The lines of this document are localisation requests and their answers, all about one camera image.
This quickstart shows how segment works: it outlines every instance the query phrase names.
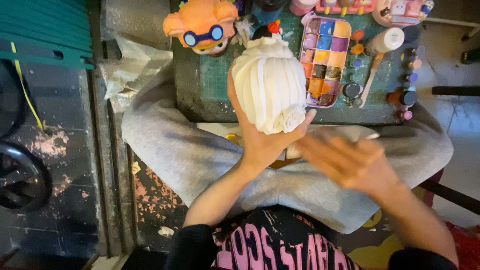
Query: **person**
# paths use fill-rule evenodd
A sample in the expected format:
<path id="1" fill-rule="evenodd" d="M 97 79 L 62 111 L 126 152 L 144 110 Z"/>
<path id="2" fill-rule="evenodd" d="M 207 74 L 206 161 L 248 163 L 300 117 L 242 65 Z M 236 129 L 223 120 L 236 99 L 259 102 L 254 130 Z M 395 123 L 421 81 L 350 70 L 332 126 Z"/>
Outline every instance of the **person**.
<path id="1" fill-rule="evenodd" d="M 312 111 L 293 132 L 265 135 L 241 110 L 230 72 L 228 96 L 242 150 L 194 128 L 175 109 L 171 81 L 160 88 L 138 94 L 122 133 L 189 206 L 165 269 L 359 269 L 328 242 L 322 224 L 352 232 L 378 206 L 408 246 L 391 257 L 391 270 L 457 269 L 448 229 L 410 191 L 445 166 L 453 151 L 423 107 L 412 108 L 418 117 L 410 123 L 378 129 L 378 142 L 306 135 Z M 291 143 L 305 160 L 268 168 Z"/>

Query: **orange clay figure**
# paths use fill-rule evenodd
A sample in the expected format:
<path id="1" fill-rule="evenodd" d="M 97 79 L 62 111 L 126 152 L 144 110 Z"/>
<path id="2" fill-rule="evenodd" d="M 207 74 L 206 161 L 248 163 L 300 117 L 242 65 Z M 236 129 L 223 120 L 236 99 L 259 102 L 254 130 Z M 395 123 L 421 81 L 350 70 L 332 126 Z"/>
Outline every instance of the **orange clay figure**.
<path id="1" fill-rule="evenodd" d="M 235 35 L 237 8 L 228 0 L 189 0 L 163 21 L 167 36 L 177 37 L 198 54 L 218 54 Z"/>

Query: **black sleeve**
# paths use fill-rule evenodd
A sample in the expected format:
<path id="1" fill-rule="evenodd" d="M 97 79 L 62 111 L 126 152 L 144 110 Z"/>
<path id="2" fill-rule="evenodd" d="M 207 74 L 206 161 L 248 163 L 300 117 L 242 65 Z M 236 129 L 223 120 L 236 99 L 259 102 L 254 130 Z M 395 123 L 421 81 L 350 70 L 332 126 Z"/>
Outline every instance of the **black sleeve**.
<path id="1" fill-rule="evenodd" d="M 406 248 L 395 252 L 388 262 L 389 270 L 457 270 L 449 259 L 432 251 Z"/>
<path id="2" fill-rule="evenodd" d="M 208 225 L 188 226 L 173 236 L 165 270 L 210 269 L 218 248 Z"/>

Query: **yellow tape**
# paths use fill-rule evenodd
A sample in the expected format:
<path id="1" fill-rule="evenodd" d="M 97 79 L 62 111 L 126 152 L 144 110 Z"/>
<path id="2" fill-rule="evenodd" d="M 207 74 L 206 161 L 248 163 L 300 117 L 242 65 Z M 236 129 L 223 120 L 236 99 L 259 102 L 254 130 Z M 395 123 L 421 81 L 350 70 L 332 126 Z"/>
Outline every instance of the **yellow tape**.
<path id="1" fill-rule="evenodd" d="M 11 45 L 12 45 L 13 53 L 17 53 L 17 48 L 15 48 L 15 43 L 11 42 Z M 24 89 L 24 95 L 27 100 L 28 106 L 30 107 L 30 110 L 32 110 L 32 113 L 35 116 L 38 127 L 42 130 L 42 132 L 44 132 L 45 130 L 43 129 L 42 121 L 40 121 L 40 118 L 38 117 L 35 109 L 33 108 L 33 105 L 30 102 L 30 98 L 28 97 L 27 90 L 25 89 L 24 78 L 22 76 L 22 69 L 20 69 L 20 62 L 18 62 L 18 60 L 15 60 L 15 67 L 17 68 L 18 77 L 20 78 L 20 83 L 22 84 L 22 88 Z"/>

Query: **white rose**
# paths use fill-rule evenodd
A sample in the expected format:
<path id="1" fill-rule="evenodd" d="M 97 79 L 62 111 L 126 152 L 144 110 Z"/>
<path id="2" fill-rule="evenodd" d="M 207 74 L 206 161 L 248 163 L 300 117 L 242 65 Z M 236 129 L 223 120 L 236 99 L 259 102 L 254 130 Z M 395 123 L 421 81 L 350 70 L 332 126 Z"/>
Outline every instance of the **white rose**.
<path id="1" fill-rule="evenodd" d="M 283 132 L 292 132 L 305 121 L 305 109 L 298 104 L 293 104 L 282 111 L 282 117 Z"/>

